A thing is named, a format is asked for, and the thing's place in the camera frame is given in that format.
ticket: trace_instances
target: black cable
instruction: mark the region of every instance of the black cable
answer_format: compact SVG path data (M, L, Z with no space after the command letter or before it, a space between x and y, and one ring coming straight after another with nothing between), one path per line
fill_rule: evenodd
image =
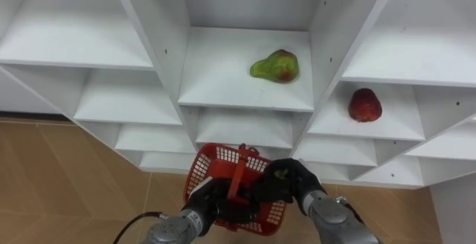
M142 218L145 218L145 217L157 217L160 219L160 216L161 216L162 212L160 211L146 211L144 212L143 214L139 214L137 215L134 219L130 220L126 226L124 226L124 228L122 228L122 230L119 232L119 234L116 236L116 239L114 240L114 242L112 244L118 244L119 243L119 240L121 239L122 235L124 235L124 233L126 233L127 229L129 229L129 227L134 224L134 222L137 222L138 220L142 219Z

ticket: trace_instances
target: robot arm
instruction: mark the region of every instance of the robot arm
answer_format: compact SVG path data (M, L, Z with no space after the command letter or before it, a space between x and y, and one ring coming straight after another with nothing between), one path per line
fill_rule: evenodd
M343 197L334 199L322 190L314 190L304 197L303 207L322 244L380 243Z
M152 226L142 244L189 244L204 236L219 215L217 202L225 198L227 187L225 181L215 179L201 186L178 216L164 216L163 222ZM317 177L299 161L274 161L252 190L263 202L292 202L294 197L318 230L322 244L379 244L345 199L329 197ZM253 218L251 214L244 219Z

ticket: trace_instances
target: red plastic basket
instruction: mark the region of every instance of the red plastic basket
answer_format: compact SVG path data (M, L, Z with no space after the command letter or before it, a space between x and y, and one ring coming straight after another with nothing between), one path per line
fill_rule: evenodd
M239 149L222 144L206 144L200 149L188 173L184 200L187 202L192 190L211 176L232 179L228 199L246 202L245 199L236 197L239 185L245 188L250 187L251 182L263 174L269 163L270 161L261 158L253 147L246 149L245 144L240 145ZM260 213L253 222L231 225L218 219L215 225L231 231L241 228L255 234L269 236L281 226L285 211L285 202L260 203Z

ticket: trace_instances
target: pear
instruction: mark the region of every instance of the pear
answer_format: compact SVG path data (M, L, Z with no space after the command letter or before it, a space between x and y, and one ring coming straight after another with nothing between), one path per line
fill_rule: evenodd
M263 78L276 83L289 83L299 74L298 59L285 50L277 50L268 58L260 60L250 68L252 77Z

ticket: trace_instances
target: brown tile floor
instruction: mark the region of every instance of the brown tile floor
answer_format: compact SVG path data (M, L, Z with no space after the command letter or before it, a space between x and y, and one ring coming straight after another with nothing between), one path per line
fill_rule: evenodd
M143 173L68 123L0 121L0 243L107 244L143 211L175 214L184 176ZM390 244L441 243L429 189L327 185L345 195L370 229ZM138 243L155 220L121 243ZM213 227L196 243L319 243L296 205L272 237Z

